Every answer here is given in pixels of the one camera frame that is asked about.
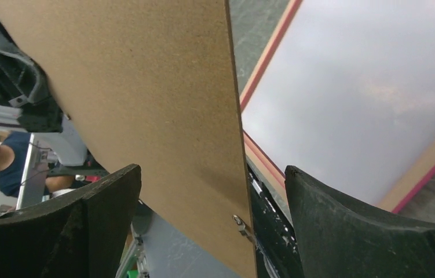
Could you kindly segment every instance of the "machine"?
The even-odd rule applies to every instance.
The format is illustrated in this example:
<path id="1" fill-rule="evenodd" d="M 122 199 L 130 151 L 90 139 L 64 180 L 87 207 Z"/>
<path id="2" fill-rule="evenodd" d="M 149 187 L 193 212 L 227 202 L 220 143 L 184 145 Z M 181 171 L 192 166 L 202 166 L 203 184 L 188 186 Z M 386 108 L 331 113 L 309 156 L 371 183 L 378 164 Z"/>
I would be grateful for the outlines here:
<path id="1" fill-rule="evenodd" d="M 50 93 L 47 76 L 39 65 L 15 45 L 1 23 L 0 128 L 33 134 L 18 209 L 41 201 L 43 189 L 34 185 L 35 181 L 46 175 L 38 175 L 46 167 L 46 162 L 41 159 L 42 149 L 35 147 L 40 143 L 45 143 L 51 148 L 61 164 L 52 169 L 49 175 L 108 174 L 101 166 L 93 167 L 86 164 L 90 156 L 89 151 L 74 129 L 70 117 L 62 112 Z M 246 225 L 235 215 L 236 233 L 241 233 L 257 246 L 260 278 L 297 277 L 297 273 L 301 273 L 302 270 L 299 254 L 294 245 L 294 230 L 251 168 L 249 173 L 255 234 L 248 234 Z M 138 243 L 140 240 L 138 237 L 134 242 Z M 123 275 L 124 268 L 130 265 L 130 257 L 136 252 L 140 252 L 139 246 L 130 249 L 128 257 L 122 261 L 119 275 Z"/>

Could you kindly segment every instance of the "brown fiberboard panel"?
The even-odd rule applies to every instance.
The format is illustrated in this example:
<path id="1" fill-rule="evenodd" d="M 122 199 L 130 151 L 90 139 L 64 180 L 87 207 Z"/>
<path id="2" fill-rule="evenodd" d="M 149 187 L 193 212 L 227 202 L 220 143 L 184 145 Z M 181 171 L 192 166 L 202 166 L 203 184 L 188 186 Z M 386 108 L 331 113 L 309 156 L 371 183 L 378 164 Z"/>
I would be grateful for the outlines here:
<path id="1" fill-rule="evenodd" d="M 110 172 L 242 277 L 254 247 L 227 1 L 0 0 L 0 21 Z"/>

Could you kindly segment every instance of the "gray floor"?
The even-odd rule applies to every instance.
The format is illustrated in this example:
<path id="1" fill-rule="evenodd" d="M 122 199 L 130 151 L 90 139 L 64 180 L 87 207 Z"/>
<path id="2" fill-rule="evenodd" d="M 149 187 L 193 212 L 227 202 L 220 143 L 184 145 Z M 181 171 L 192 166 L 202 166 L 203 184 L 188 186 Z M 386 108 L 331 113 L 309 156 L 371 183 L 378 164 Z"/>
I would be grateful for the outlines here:
<path id="1" fill-rule="evenodd" d="M 250 77 L 288 0 L 230 0 L 236 71 L 240 92 Z M 272 192 L 284 212 L 287 204 Z M 407 204 L 401 215 L 435 222 L 435 177 Z"/>

